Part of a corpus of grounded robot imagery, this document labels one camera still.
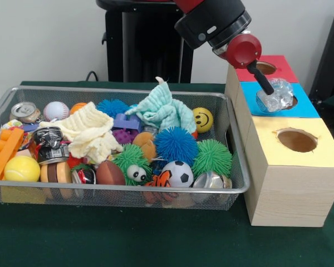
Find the towel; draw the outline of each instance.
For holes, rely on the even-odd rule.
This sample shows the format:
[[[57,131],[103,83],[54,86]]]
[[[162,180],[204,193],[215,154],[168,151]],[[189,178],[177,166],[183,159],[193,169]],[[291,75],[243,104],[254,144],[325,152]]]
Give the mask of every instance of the towel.
[[[41,127],[57,126],[65,139],[73,157],[88,156],[95,163],[105,161],[112,151],[122,152],[122,146],[112,135],[114,119],[96,109],[93,102],[80,108],[62,121],[41,122]]]
[[[183,102],[173,99],[168,84],[156,77],[159,85],[142,100],[137,107],[125,112],[126,115],[136,114],[146,125],[163,131],[169,127],[181,127],[189,133],[195,132],[197,126],[193,112]]]

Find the black cable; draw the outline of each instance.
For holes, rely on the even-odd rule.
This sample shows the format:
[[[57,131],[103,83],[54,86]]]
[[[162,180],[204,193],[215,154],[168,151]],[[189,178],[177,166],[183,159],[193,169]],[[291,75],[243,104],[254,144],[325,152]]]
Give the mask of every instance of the black cable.
[[[93,74],[94,77],[95,77],[95,81],[99,82],[98,75],[95,73],[95,71],[90,71],[90,72],[88,73],[87,77],[85,78],[85,81],[89,81],[89,78],[90,78],[90,76],[91,76],[92,74]]]

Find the yellow smiley ball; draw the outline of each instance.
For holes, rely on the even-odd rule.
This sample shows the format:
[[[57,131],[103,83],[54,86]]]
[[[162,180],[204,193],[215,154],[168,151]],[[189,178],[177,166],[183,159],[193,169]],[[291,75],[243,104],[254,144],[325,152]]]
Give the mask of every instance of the yellow smiley ball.
[[[203,107],[193,109],[195,124],[197,125],[197,132],[203,134],[212,128],[214,119],[212,113]]]
[[[41,168],[36,160],[27,156],[16,156],[5,166],[4,176],[7,181],[37,182]]]

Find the soccer ball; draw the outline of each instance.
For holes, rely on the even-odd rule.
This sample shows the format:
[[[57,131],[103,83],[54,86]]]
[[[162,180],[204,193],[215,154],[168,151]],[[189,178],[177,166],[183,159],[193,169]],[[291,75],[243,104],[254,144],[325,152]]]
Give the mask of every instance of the soccer ball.
[[[169,179],[171,187],[189,187],[193,183],[193,173],[187,163],[172,161],[162,169],[162,172],[164,171],[171,172]]]

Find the googly eye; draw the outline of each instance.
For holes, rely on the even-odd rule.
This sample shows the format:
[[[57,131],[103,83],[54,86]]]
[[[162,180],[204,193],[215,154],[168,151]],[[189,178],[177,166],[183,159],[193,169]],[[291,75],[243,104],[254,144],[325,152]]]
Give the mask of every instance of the googly eye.
[[[136,182],[142,182],[144,180],[146,180],[147,178],[147,174],[146,171],[141,168],[138,167],[138,165],[131,165],[127,168],[127,172],[126,172],[128,178],[136,181]]]

